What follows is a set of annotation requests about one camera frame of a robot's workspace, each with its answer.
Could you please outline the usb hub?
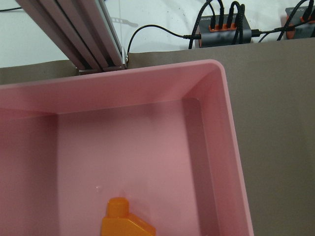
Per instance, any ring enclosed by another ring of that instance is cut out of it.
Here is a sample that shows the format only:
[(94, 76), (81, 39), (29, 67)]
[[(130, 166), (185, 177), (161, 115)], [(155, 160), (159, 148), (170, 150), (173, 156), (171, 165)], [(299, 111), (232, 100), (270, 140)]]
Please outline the usb hub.
[(199, 24), (197, 34), (201, 38), (195, 40), (194, 45), (198, 48), (207, 48), (241, 44), (239, 42), (240, 34), (238, 34), (236, 42), (233, 43), (236, 29), (235, 23), (232, 23), (231, 28), (227, 28), (226, 24), (224, 24), (222, 29), (219, 29), (218, 25), (211, 29), (209, 23)]
[(312, 7), (308, 17), (308, 20), (311, 19), (311, 21), (306, 23), (303, 15), (307, 8), (307, 6), (301, 6), (297, 9), (289, 23), (289, 26), (293, 29), (285, 32), (286, 39), (312, 38), (315, 36), (315, 7)]

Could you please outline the pink plastic box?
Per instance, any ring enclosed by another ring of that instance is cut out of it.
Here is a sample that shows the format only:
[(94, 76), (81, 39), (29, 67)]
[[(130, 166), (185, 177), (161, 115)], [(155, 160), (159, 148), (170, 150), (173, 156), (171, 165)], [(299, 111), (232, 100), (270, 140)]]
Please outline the pink plastic box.
[(98, 236), (114, 197), (159, 236), (253, 235), (221, 63), (1, 86), (1, 235)]

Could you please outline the orange toy block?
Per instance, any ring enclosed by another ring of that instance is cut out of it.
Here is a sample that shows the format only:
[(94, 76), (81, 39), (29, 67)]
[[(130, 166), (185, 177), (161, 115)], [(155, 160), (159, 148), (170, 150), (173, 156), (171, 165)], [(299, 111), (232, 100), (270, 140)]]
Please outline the orange toy block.
[(100, 234), (102, 236), (155, 236), (156, 229), (129, 211), (129, 201), (126, 198), (115, 197), (107, 202)]

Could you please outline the upper usb hub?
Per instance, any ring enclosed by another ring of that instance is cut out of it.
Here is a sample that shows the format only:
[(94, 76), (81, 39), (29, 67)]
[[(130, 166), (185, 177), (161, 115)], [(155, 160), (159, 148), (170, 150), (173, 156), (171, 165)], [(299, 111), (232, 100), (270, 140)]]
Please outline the upper usb hub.
[(201, 38), (195, 40), (194, 45), (198, 48), (207, 48), (241, 44), (239, 42), (240, 34), (238, 34), (236, 42), (233, 43), (236, 29), (235, 23), (232, 23), (231, 28), (227, 28), (226, 24), (224, 24), (222, 29), (219, 29), (218, 25), (211, 29), (209, 23), (199, 24), (197, 34)]

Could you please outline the lower usb hub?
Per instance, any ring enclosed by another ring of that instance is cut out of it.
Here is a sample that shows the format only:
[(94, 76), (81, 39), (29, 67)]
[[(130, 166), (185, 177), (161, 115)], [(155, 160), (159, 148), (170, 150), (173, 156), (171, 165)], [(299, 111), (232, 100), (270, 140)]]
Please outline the lower usb hub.
[(289, 26), (293, 29), (285, 32), (286, 39), (312, 38), (315, 36), (315, 7), (312, 7), (308, 17), (308, 20), (311, 19), (311, 21), (306, 23), (303, 15), (307, 8), (307, 6), (301, 6), (297, 9), (289, 23)]

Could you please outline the aluminium frame post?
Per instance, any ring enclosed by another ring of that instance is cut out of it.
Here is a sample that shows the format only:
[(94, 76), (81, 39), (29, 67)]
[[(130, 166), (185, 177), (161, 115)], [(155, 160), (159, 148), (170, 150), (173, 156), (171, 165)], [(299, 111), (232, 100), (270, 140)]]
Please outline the aluminium frame post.
[(19, 0), (17, 3), (80, 74), (127, 68), (127, 53), (103, 0)]

